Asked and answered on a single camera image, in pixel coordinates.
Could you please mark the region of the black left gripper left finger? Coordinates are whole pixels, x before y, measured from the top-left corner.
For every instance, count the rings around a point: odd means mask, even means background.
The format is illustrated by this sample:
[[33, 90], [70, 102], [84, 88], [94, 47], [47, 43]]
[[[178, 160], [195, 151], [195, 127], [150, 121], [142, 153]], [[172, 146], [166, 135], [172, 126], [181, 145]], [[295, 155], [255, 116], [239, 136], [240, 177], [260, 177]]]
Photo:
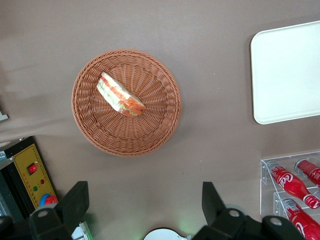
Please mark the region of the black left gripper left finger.
[[45, 205], [30, 215], [33, 240], [71, 240], [72, 233], [89, 209], [89, 186], [78, 181], [55, 206]]

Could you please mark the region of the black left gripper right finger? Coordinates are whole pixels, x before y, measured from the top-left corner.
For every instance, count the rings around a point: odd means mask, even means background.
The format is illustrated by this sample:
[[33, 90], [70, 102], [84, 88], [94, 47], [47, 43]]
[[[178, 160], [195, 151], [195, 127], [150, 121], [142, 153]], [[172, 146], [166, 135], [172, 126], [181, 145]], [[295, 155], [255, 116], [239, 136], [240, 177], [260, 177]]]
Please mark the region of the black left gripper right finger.
[[207, 225], [194, 240], [261, 240], [262, 224], [237, 207], [227, 207], [212, 182], [202, 184], [202, 211]]

